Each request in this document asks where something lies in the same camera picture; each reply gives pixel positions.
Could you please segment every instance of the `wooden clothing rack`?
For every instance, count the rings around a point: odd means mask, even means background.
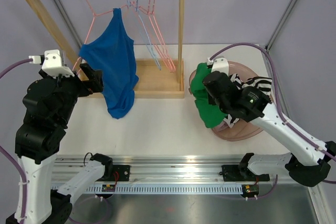
[[[78,55],[72,49],[42,2],[40,0],[26,1],[52,35],[58,46],[66,53],[66,56],[71,63],[75,64]],[[134,88],[136,98],[184,98],[184,73],[182,60],[183,21],[184,0],[179,0],[179,47],[177,60],[173,60],[176,66],[176,73],[170,73],[169,70],[164,67],[160,71],[152,59],[137,59],[136,74],[139,76],[139,82]],[[102,97],[101,94],[93,94],[89,97],[97,96]]]

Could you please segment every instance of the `laundry basket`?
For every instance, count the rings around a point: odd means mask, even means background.
[[[253,70],[244,66],[243,64],[233,61],[229,61],[228,63],[229,63],[229,74],[237,73],[243,82],[245,82],[249,78],[258,76]],[[193,71],[189,77],[189,85],[191,84],[191,81],[195,77],[195,74],[196,70]],[[232,128],[227,127],[223,130],[220,130],[219,127],[217,126],[212,128],[212,131],[215,133],[215,135],[224,140],[239,141],[255,136],[263,130],[257,126],[254,126],[251,123],[245,122],[244,120],[239,120],[237,123],[235,123],[235,125]]]

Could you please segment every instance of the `clothes hanger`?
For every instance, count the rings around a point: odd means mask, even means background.
[[[144,9],[143,7],[139,7],[140,11],[145,13],[147,15],[147,17],[150,20],[150,23],[152,25],[152,28],[155,32],[156,38],[158,39],[161,49],[158,47],[158,45],[154,44],[155,49],[157,50],[158,54],[160,55],[160,57],[162,58],[164,64],[166,65],[166,67],[169,69],[170,72],[175,72],[176,71],[176,67],[174,62],[172,61],[171,57],[168,54],[168,48],[164,42],[163,36],[161,34],[159,25],[156,21],[155,18],[155,13],[154,13],[154,8],[155,8],[155,0],[153,0],[153,6],[152,6],[152,11],[150,12],[150,6],[151,6],[151,0],[148,1],[148,9]]]
[[[93,24],[94,24],[95,21],[96,21],[96,17],[99,17],[99,16],[102,16],[102,15],[104,15],[104,14],[113,12],[113,9],[112,9],[112,10],[108,10],[107,12],[97,14],[97,13],[95,12],[95,10],[93,9],[93,7],[91,6],[89,0],[85,0],[85,1],[88,3],[89,8],[90,8],[90,10],[92,11],[93,19],[92,19],[92,22],[91,22],[89,31],[88,31],[88,33],[87,33],[87,35],[86,35],[84,44],[86,44],[87,41],[88,41],[88,39],[89,39],[89,36],[90,36],[91,30],[92,30]],[[126,7],[126,6],[127,6],[127,9],[129,9],[129,8],[128,8],[128,5],[123,5],[123,6],[120,7],[120,8],[122,9],[123,7]],[[73,68],[72,68],[73,71],[75,70],[77,64],[78,64],[81,60],[82,60],[82,58],[81,58],[81,57],[78,57],[78,59],[76,60],[75,64],[73,65]]]
[[[145,43],[145,45],[146,45],[146,47],[147,47],[147,49],[148,49],[150,55],[152,56],[152,58],[153,58],[155,64],[156,64],[157,67],[161,70],[161,65],[160,65],[160,63],[159,63],[159,61],[158,61],[158,59],[157,59],[157,56],[156,56],[156,54],[155,54],[155,52],[154,52],[154,50],[153,50],[153,45],[152,45],[152,42],[151,42],[151,39],[150,39],[148,30],[146,29],[146,25],[145,25],[145,23],[143,22],[143,20],[142,20],[140,14],[139,14],[139,0],[136,0],[136,2],[134,2],[134,1],[132,1],[132,2],[131,2],[131,1],[127,1],[127,3],[128,3],[128,6],[129,6],[129,7],[133,7],[132,10],[133,10],[133,12],[134,12],[135,17],[136,17],[137,20],[138,20],[138,22],[137,22],[137,26],[138,26],[138,29],[139,29],[140,36],[141,36],[143,42]],[[147,36],[147,38],[148,38],[148,41],[149,41],[150,46],[145,42],[145,36],[144,36],[144,34],[143,34],[143,32],[142,32],[142,28],[144,29],[144,31],[145,31],[145,33],[146,33],[146,36]]]

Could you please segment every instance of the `green cloth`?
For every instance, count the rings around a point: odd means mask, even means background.
[[[207,128],[213,128],[219,125],[227,116],[216,105],[208,103],[208,93],[202,83],[203,79],[211,73],[211,69],[207,67],[206,63],[200,63],[196,69],[196,75],[190,84],[190,91],[196,98],[195,104]]]

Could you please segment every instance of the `wooden base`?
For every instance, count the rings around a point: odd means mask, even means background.
[[[176,72],[170,73],[163,62],[160,61],[161,71],[152,59],[137,59],[136,75],[139,82],[134,87],[135,98],[184,98],[184,71],[178,83]],[[95,93],[89,98],[103,98],[101,93]]]

